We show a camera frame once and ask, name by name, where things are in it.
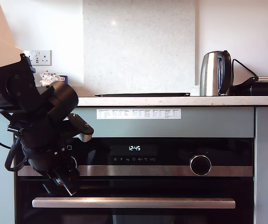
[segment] built-in oven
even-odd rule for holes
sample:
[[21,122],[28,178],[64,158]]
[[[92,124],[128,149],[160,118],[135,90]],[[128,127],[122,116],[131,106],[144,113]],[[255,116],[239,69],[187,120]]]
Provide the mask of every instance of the built-in oven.
[[73,138],[73,196],[15,176],[16,224],[252,224],[252,138]]

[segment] wall socket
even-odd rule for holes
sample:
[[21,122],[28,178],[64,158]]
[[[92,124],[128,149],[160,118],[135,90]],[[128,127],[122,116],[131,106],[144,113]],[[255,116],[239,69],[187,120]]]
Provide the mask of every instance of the wall socket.
[[52,65],[51,50],[25,50],[24,54],[30,58],[32,66]]

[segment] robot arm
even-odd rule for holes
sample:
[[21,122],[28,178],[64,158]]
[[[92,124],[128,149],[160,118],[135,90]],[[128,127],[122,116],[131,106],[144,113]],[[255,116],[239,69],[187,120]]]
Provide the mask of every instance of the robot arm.
[[[66,149],[66,141],[78,134],[82,135],[81,140],[88,141],[93,129],[78,115],[70,114],[78,105],[72,87],[54,82],[38,91],[34,73],[30,59],[15,46],[0,7],[0,108],[18,111],[7,113],[7,130],[17,139],[9,151],[6,169],[17,171],[28,161],[34,170],[51,180],[50,185],[45,185],[48,192],[65,187],[73,195],[76,188],[72,182],[79,172]],[[23,151],[25,159],[11,168],[18,150]]]

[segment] white countertop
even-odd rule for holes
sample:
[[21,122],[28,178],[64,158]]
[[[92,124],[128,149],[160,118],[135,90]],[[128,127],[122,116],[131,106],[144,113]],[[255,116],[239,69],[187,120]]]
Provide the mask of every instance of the white countertop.
[[79,97],[78,106],[268,106],[268,97]]

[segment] digital clock display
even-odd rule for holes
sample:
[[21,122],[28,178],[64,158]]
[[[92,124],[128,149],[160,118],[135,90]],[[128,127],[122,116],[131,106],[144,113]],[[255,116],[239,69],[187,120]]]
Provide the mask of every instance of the digital clock display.
[[140,146],[129,146],[129,151],[140,151]]
[[116,145],[110,146],[110,155],[152,155],[158,154],[156,145]]

